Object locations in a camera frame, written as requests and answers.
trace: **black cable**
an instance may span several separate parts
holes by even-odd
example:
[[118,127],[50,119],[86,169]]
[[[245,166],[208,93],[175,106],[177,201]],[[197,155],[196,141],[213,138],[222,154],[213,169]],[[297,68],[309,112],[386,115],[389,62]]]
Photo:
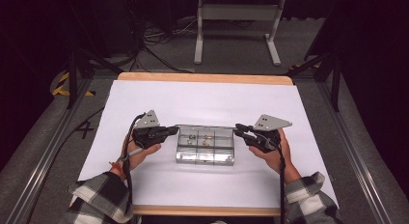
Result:
[[[135,58],[135,56],[136,56],[136,54],[132,55],[131,57],[128,57],[128,58],[126,58],[126,59],[123,59],[123,60],[120,60],[120,61],[118,61],[118,62],[114,62],[114,63],[111,63],[111,64],[114,65],[114,66],[116,66],[116,67],[122,67],[122,66],[124,66],[124,65],[126,65],[126,64],[128,64],[128,63],[130,63],[130,62],[132,61],[132,59]],[[102,65],[100,65],[100,64],[94,64],[94,63],[90,63],[90,64],[91,64],[91,66],[93,66],[93,68],[95,68],[95,69],[105,69],[105,67],[102,66]]]
[[[172,30],[171,33],[150,30],[154,28],[155,26],[147,27],[144,31],[144,42],[151,43],[151,44],[147,44],[148,46],[157,45],[159,43],[162,43],[162,44],[168,43],[177,37],[180,37],[180,36],[183,36],[189,33],[190,30],[188,30],[187,28],[191,26],[192,24],[194,24],[195,21],[196,20],[186,22],[187,26],[186,26],[186,23],[177,24],[177,26],[174,28],[174,30]],[[152,38],[158,38],[158,40],[156,41],[150,40]]]
[[124,146],[123,146],[122,155],[123,155],[123,157],[125,157],[125,160],[123,161],[123,172],[125,173],[125,176],[126,176],[126,183],[127,183],[127,188],[128,188],[128,191],[129,191],[128,201],[129,201],[130,204],[133,204],[132,203],[132,178],[130,176],[129,157],[128,157],[127,148],[128,148],[129,139],[130,139],[130,136],[132,135],[132,130],[133,130],[133,127],[135,126],[136,121],[141,119],[142,117],[144,117],[145,114],[146,113],[144,113],[142,115],[139,115],[133,120],[132,124],[129,127],[129,131],[128,131],[127,135],[126,135],[126,140],[124,141]]
[[283,156],[283,152],[281,149],[281,144],[279,144],[277,151],[280,154],[280,223],[285,223],[286,217],[286,201],[285,201],[285,174],[284,171],[286,169],[286,161]]
[[145,46],[155,46],[155,45],[157,45],[159,43],[160,43],[160,41],[151,41],[151,40],[144,39],[144,45]]
[[87,32],[87,29],[85,28],[84,24],[80,21],[80,18],[78,16],[78,14],[76,13],[75,8],[72,6],[72,3],[69,0],[67,0],[67,2],[69,4],[69,8],[71,9],[72,13],[74,14],[75,18],[77,19],[79,26],[81,26],[81,29],[84,31],[85,35],[87,36],[87,39],[90,42],[91,46],[93,47],[94,51],[99,56],[102,56],[98,52],[98,49],[96,48],[96,46],[94,45],[94,42],[93,42],[93,39],[91,38],[91,35]]
[[136,63],[136,56],[133,58],[133,63],[130,65],[129,71],[132,71],[133,66],[135,66]]
[[146,50],[149,54],[151,54],[153,57],[155,57],[156,59],[158,59],[161,63],[163,63],[165,66],[167,66],[167,67],[168,67],[169,69],[171,69],[171,70],[192,73],[192,72],[189,71],[189,70],[182,70],[182,69],[177,69],[177,68],[175,68],[174,66],[172,66],[171,64],[169,64],[169,63],[166,62],[165,60],[159,58],[156,54],[154,54],[154,53],[153,53],[149,48],[147,48],[146,46],[145,46],[145,50]]
[[36,194],[35,202],[34,202],[33,206],[31,207],[30,213],[29,213],[29,215],[28,215],[28,217],[27,217],[27,221],[26,221],[27,224],[29,224],[30,221],[31,221],[31,218],[32,218],[33,213],[34,213],[34,209],[35,209],[35,207],[36,207],[36,205],[37,205],[37,202],[38,202],[38,200],[39,200],[39,198],[40,198],[40,194],[42,193],[42,190],[44,189],[45,181],[46,181],[47,178],[48,178],[50,169],[51,169],[51,167],[54,165],[54,162],[55,162],[55,159],[57,158],[58,153],[59,153],[60,150],[63,148],[64,144],[66,144],[66,142],[68,141],[68,139],[70,138],[70,136],[71,136],[78,128],[80,128],[81,126],[83,126],[84,124],[86,124],[94,115],[96,115],[97,113],[99,113],[100,111],[102,111],[104,108],[105,108],[105,107],[100,108],[100,109],[97,110],[95,113],[93,113],[91,116],[89,116],[86,120],[84,120],[81,124],[79,124],[79,126],[76,126],[75,129],[72,130],[72,131],[67,135],[67,137],[64,139],[64,141],[63,141],[63,142],[61,143],[61,145],[58,147],[57,153],[54,155],[54,157],[53,157],[53,159],[52,159],[52,161],[51,161],[51,164],[50,164],[50,166],[49,166],[49,169],[48,169],[47,172],[45,173],[44,180],[42,180],[42,182],[41,182],[40,190],[39,190],[39,191],[37,192],[37,194]]
[[117,74],[120,74],[123,72],[123,70],[121,68],[118,68],[114,65],[112,65],[110,62],[105,61],[105,59],[94,55],[94,53],[87,51],[85,49],[79,49],[81,51],[81,53],[83,53],[86,57],[89,57],[91,59],[94,59],[94,61],[100,63],[102,66],[104,66],[106,69],[109,69]]
[[68,66],[69,61],[64,62],[60,67],[58,72],[64,71],[64,69]]
[[142,63],[141,63],[141,60],[139,60],[138,57],[136,57],[136,60],[138,60],[139,65],[141,66],[142,70],[145,70],[145,71],[147,71],[147,72],[151,72],[150,70],[147,70],[147,69],[144,68],[144,66],[143,66]]

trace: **cuff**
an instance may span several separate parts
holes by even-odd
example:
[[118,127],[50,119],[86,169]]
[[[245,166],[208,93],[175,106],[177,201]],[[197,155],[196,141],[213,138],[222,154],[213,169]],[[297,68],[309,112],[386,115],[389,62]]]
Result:
[[289,183],[286,186],[286,198],[288,203],[295,203],[314,196],[321,190],[324,181],[325,177],[319,172],[316,172],[309,177],[304,177]]
[[68,188],[68,192],[116,222],[124,223],[133,216],[132,205],[128,202],[129,192],[114,173],[105,172],[77,182]]

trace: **checkered shirt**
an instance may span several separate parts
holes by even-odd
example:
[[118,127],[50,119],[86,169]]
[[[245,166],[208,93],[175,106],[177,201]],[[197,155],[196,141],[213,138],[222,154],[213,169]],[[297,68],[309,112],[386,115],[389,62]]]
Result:
[[132,218],[128,190],[121,179],[106,172],[68,188],[77,196],[60,223],[124,223]]
[[286,186],[287,219],[291,224],[342,223],[337,205],[321,191],[325,177],[319,172]]

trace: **wire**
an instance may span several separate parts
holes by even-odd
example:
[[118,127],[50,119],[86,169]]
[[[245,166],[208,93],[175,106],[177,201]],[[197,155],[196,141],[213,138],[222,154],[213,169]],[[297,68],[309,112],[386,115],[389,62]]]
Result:
[[87,32],[87,29],[85,28],[84,24],[80,21],[78,14],[75,11],[75,8],[72,6],[72,3],[67,0],[68,4],[69,4],[69,8],[71,9],[72,13],[74,14],[75,18],[77,19],[79,25],[81,26],[82,30],[84,31],[85,35],[88,38],[88,41],[90,42],[91,46],[93,47],[94,51],[99,55],[102,56],[99,52],[98,49],[96,48],[96,46],[94,45],[93,39],[91,38],[90,34]]
[[145,69],[145,68],[144,68],[144,66],[142,65],[142,63],[141,63],[141,61],[139,60],[139,58],[138,58],[138,57],[136,57],[136,60],[138,60],[139,65],[141,65],[142,70],[145,70],[145,71],[151,72],[150,70],[147,70],[147,69]]
[[[134,126],[135,126],[136,121],[143,118],[145,116],[145,114],[146,113],[135,117],[132,124],[130,125],[129,131],[128,131],[127,135],[126,135],[126,140],[124,141],[122,155],[128,155],[128,150],[127,149],[128,149],[128,145],[129,145],[129,139],[130,139],[130,136],[132,134],[132,130],[133,130]],[[126,175],[126,183],[127,183],[127,187],[128,187],[128,191],[129,191],[128,201],[129,201],[130,204],[133,204],[132,203],[132,179],[131,179],[131,176],[130,176],[129,157],[127,158],[127,160],[125,160],[123,162],[123,171],[124,171],[124,173]]]
[[[114,62],[114,63],[111,63],[111,64],[114,65],[114,66],[116,66],[116,67],[124,66],[124,65],[130,63],[130,62],[132,61],[132,59],[135,58],[135,55],[136,55],[136,54],[134,54],[133,56],[128,57],[128,58],[126,58],[126,59],[124,59],[124,60],[120,60],[119,62]],[[105,69],[105,67],[102,66],[102,65],[100,65],[100,64],[93,64],[93,63],[90,63],[90,64],[91,64],[95,69]]]
[[64,141],[63,141],[63,142],[61,143],[61,145],[58,147],[57,153],[54,155],[54,157],[53,157],[53,159],[52,159],[52,161],[51,161],[51,164],[50,164],[50,166],[49,166],[47,172],[45,173],[44,180],[42,180],[42,182],[41,182],[40,190],[39,190],[38,193],[36,194],[36,200],[35,200],[33,206],[31,207],[30,213],[29,213],[29,215],[28,215],[28,217],[27,217],[27,221],[26,221],[27,224],[30,223],[30,220],[31,220],[31,218],[32,218],[32,216],[33,216],[33,213],[34,213],[34,209],[35,209],[35,207],[36,207],[36,205],[37,205],[37,202],[38,202],[38,200],[39,200],[39,198],[40,198],[40,194],[42,193],[42,190],[44,189],[45,181],[46,181],[47,178],[48,178],[50,169],[51,169],[51,167],[54,165],[54,162],[55,162],[55,159],[57,158],[58,153],[59,153],[60,150],[63,148],[64,144],[68,141],[68,139],[70,138],[70,136],[71,136],[78,128],[80,128],[81,126],[83,126],[84,124],[86,124],[93,116],[95,116],[97,113],[101,112],[104,108],[105,108],[105,107],[100,108],[100,109],[97,110],[95,113],[93,113],[91,116],[89,116],[86,120],[84,120],[81,124],[79,124],[78,126],[76,126],[75,129],[72,130],[72,131],[67,135],[67,137],[64,139]]
[[136,56],[133,58],[133,63],[132,65],[130,65],[129,71],[132,71],[132,68],[135,65],[135,63],[136,63]]
[[[184,28],[182,29],[175,29],[172,31],[171,34],[165,33],[165,32],[152,32],[151,34],[148,35],[144,35],[144,41],[145,42],[152,42],[152,44],[148,44],[150,46],[152,45],[157,45],[158,43],[167,43],[172,41],[174,38],[176,37],[180,37],[181,35],[185,35],[187,33],[197,33],[195,31],[192,30],[188,30],[188,28],[194,24],[197,21],[197,19],[194,19],[192,21],[190,21]],[[157,41],[152,41],[151,39],[153,38],[158,38]]]
[[286,161],[283,156],[281,144],[278,145],[277,151],[280,154],[280,222],[281,224],[285,223],[285,216],[286,216],[286,201],[285,201],[285,174],[284,170],[286,169]]
[[161,59],[160,57],[158,57],[156,54],[154,54],[149,48],[147,48],[145,46],[145,50],[150,53],[153,57],[155,57],[156,59],[158,59],[161,63],[163,63],[165,66],[167,66],[169,69],[171,70],[175,70],[175,71],[180,71],[180,72],[189,72],[192,73],[189,70],[182,70],[182,69],[177,69],[174,66],[172,66],[171,64],[169,64],[167,61],[165,61],[164,59]]

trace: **person's right hand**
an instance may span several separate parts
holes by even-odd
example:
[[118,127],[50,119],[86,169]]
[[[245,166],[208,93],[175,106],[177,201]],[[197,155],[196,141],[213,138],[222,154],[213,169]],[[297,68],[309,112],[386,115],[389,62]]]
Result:
[[[290,183],[290,182],[300,179],[301,176],[298,173],[295,166],[292,164],[291,152],[290,152],[289,144],[288,144],[288,141],[286,140],[286,135],[284,134],[284,131],[281,128],[279,128],[278,131],[280,133],[280,139],[281,139],[280,145],[282,148],[283,157],[286,162],[285,179],[286,179],[286,183]],[[258,148],[254,146],[251,146],[249,150],[255,156],[264,159],[265,163],[267,163],[267,165],[270,168],[272,168],[275,172],[280,174],[281,158],[280,158],[280,154],[278,150],[272,151],[267,154],[263,153],[262,151],[260,151]]]
[[[131,140],[128,144],[128,152],[131,153],[133,150],[139,149],[140,147],[135,144],[133,140]],[[135,169],[139,164],[141,164],[145,158],[150,155],[156,153],[160,150],[160,144],[154,144],[149,148],[142,150],[140,153],[135,154],[129,158],[129,170]]]

